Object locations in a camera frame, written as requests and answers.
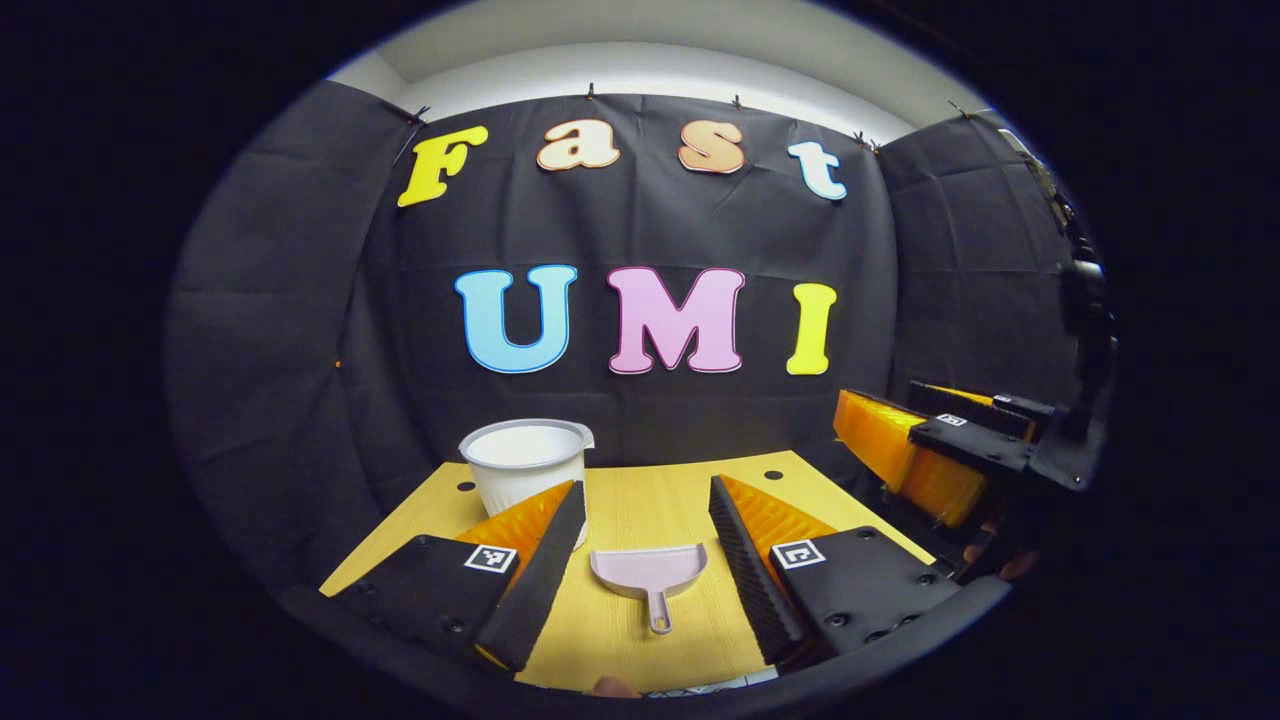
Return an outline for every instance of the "pink dustpan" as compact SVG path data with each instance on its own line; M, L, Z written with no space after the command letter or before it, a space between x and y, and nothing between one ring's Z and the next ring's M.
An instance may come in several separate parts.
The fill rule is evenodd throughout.
M703 543L653 550L591 551L591 571L611 591L649 600L649 628L659 635L671 632L667 597L694 584L707 568Z

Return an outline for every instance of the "cup rim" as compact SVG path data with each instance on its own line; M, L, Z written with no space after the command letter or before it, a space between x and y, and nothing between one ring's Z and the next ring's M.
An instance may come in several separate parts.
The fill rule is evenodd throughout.
M561 457L553 457L550 460L543 460L541 462L527 462L525 465L498 465L495 462L488 462L480 460L472 456L470 452L471 443L474 443L475 441L480 439L486 434L498 430L506 430L508 428L522 428L529 425L550 425L554 428L559 428L562 430L570 430L571 433L577 436L579 439L582 442L577 450L570 452L568 455ZM458 443L458 452L462 454L462 457L467 462L471 462L472 465L480 465L481 468L489 468L490 470L532 470L536 468L550 468L553 465L559 465L561 462L571 460L575 455L579 455L584 450L586 450L586 442L588 438L582 434L582 428L577 423L570 423L568 420L556 420L553 418L520 418L516 420L503 420L500 423L493 423L492 425L485 425L483 428L472 430L471 433L467 434L467 437L462 438L461 443Z

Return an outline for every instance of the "pink letter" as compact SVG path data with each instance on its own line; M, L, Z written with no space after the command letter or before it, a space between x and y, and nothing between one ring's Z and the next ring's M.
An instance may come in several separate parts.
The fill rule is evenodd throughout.
M618 291L622 318L618 354L609 357L614 373L631 375L653 368L653 357L644 351L645 331L668 370L680 364L694 331L698 348L689 356L691 369L728 373L742 366L742 356L733 350L733 309L737 291L746 284L742 273L724 268L703 270L678 310L653 268L618 268L609 273L608 282Z

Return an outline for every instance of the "ceiling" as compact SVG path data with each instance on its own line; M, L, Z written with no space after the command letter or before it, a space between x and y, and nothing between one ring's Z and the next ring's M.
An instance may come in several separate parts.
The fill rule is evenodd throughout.
M924 127L987 104L888 37L803 0L477 0L378 47L408 83L538 47L635 41L718 50L806 74Z

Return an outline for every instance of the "qr code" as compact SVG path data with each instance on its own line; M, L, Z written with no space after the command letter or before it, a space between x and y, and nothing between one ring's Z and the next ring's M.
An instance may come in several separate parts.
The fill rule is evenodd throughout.
M489 573L506 573L511 561L515 560L516 551L509 547L494 547L492 544L481 544L476 547L476 551L471 553L463 565L475 570L486 570Z
M773 553L778 556L778 562L782 564L783 570L803 568L805 565L813 565L814 562L822 562L826 560L826 557L818 552L818 548L813 546L812 541L776 544L773 546Z

